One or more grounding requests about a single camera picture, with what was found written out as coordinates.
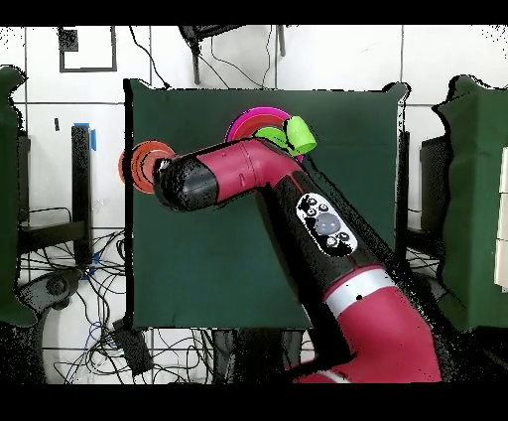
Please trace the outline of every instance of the black cable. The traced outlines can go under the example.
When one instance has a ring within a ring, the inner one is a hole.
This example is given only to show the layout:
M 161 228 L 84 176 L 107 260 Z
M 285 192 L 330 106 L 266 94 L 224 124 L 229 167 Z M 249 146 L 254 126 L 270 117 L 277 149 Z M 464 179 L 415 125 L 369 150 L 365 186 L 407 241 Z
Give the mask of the black cable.
M 152 55 L 148 52 L 147 49 L 145 49 L 143 46 L 141 46 L 140 44 L 138 44 L 138 42 L 136 41 L 136 36 L 134 35 L 134 31 L 132 29 L 132 26 L 129 26 L 129 31 L 131 32 L 131 36 L 132 36 L 132 40 L 134 41 L 134 44 L 136 44 L 136 46 L 138 46 L 141 50 L 143 50 L 147 56 L 150 58 L 150 61 L 152 62 L 152 66 L 154 67 L 154 72 L 155 74 L 157 75 L 157 77 L 161 80 L 161 82 L 163 83 L 164 85 L 164 89 L 168 89 L 171 87 L 171 85 L 169 83 L 167 83 L 165 80 L 163 80 L 161 78 L 161 75 L 159 74 L 159 72 L 157 71 L 157 68 L 155 67 L 155 62 L 154 62 L 154 59 L 152 58 Z
M 273 30 L 273 25 L 270 25 L 270 35 L 268 36 L 268 42 L 267 42 L 267 45 L 266 45 L 266 51 L 268 53 L 268 68 L 266 69 L 265 71 L 265 75 L 263 76 L 263 82 L 261 84 L 259 84 L 258 82 L 254 81 L 252 78 L 250 78 L 241 68 L 239 68 L 237 65 L 234 65 L 233 63 L 231 62 L 228 62 L 224 59 L 220 59 L 218 58 L 214 53 L 213 53 L 213 37 L 211 37 L 211 40 L 210 40 L 210 51 L 211 51 L 211 56 L 216 59 L 218 62 L 223 62 L 223 63 L 226 63 L 227 65 L 230 65 L 230 66 L 233 66 L 235 69 L 237 69 L 238 71 L 240 71 L 240 73 L 242 73 L 245 77 L 247 77 L 252 83 L 254 83 L 255 85 L 261 87 L 262 89 L 265 88 L 265 77 L 266 77 L 266 73 L 268 72 L 268 70 L 270 69 L 270 63 L 271 63 L 271 58 L 270 58 L 270 52 L 268 51 L 268 45 L 270 44 L 270 38 L 272 36 L 272 30 Z
M 266 53 L 268 54 L 268 68 L 266 69 L 265 74 L 263 75 L 263 81 L 261 82 L 261 84 L 263 85 L 262 89 L 265 88 L 265 77 L 266 77 L 266 74 L 268 73 L 268 70 L 270 69 L 270 65 L 272 63 L 272 58 L 270 57 L 270 52 L 268 51 L 268 45 L 270 44 L 270 39 L 272 38 L 272 31 L 273 30 L 274 30 L 274 26 L 270 25 L 270 34 L 268 35 L 268 41 L 266 42 Z
M 432 266 L 436 266 L 438 265 L 439 263 L 428 263 L 428 264 L 425 264 L 425 265 L 422 265 L 422 266 L 411 266 L 411 269 L 424 269 L 426 267 L 428 268 L 432 268 Z
M 422 213 L 421 210 L 412 210 L 411 208 L 408 208 L 408 211 L 411 211 L 411 212 L 414 212 L 414 213 Z
M 83 297 L 81 297 L 81 294 L 79 294 L 79 291 L 76 291 L 75 292 L 76 295 L 79 297 L 79 300 L 81 300 L 81 302 L 83 303 L 83 306 L 84 306 L 84 316 L 86 317 L 86 320 L 91 324 L 93 325 L 93 322 L 90 320 L 90 318 L 88 317 L 88 308 L 86 306 L 86 302 L 84 301 Z
M 69 222 L 72 221 L 72 216 L 71 216 L 70 210 L 68 208 L 64 208 L 64 207 L 45 208 L 43 210 L 30 210 L 30 213 L 35 213 L 35 212 L 38 212 L 38 211 L 67 211 L 67 213 L 68 213 L 68 221 Z
M 192 47 L 191 47 L 191 45 L 189 44 L 189 42 L 188 42 L 186 39 L 184 39 L 184 41 L 186 42 L 187 46 L 188 46 L 188 47 L 189 47 L 189 49 L 190 49 L 190 52 L 192 53 Z M 224 81 L 224 79 L 223 79 L 222 77 L 220 77 L 220 74 L 219 74 L 219 73 L 217 73 L 217 72 L 215 71 L 215 69 L 214 69 L 214 68 L 213 68 L 213 67 L 212 67 L 212 66 L 211 66 L 211 65 L 210 65 L 210 64 L 209 64 L 209 63 L 208 63 L 208 62 L 207 62 L 207 61 L 206 61 L 203 57 L 202 57 L 201 53 L 199 53 L 197 56 L 198 56 L 198 57 L 199 57 L 199 58 L 200 58 L 203 62 L 205 62 L 205 64 L 206 64 L 209 68 L 211 68 L 211 69 L 213 70 L 213 72 L 214 72 L 214 73 L 217 75 L 217 77 L 218 77 L 218 78 L 222 81 L 222 83 L 224 83 L 224 85 L 225 85 L 225 86 L 229 89 L 230 87 L 227 85 L 227 83 Z

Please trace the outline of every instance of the metal stand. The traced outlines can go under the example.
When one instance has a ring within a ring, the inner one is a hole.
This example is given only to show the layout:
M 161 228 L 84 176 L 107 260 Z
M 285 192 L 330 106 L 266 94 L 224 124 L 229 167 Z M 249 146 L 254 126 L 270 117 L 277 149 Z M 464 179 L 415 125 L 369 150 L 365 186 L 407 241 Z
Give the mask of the metal stand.
M 87 127 L 71 128 L 72 142 L 72 222 L 47 226 L 23 226 L 19 232 L 21 254 L 73 241 L 75 264 L 91 264 L 90 146 Z M 30 139 L 20 138 L 20 218 L 28 218 L 28 152 Z
M 279 46 L 281 48 L 281 56 L 286 55 L 286 42 L 284 40 L 284 25 L 277 25 L 277 32 L 279 33 Z
M 409 132 L 399 138 L 399 167 L 397 169 L 397 210 L 395 216 L 395 255 L 406 260 L 408 230 L 408 177 L 409 177 Z

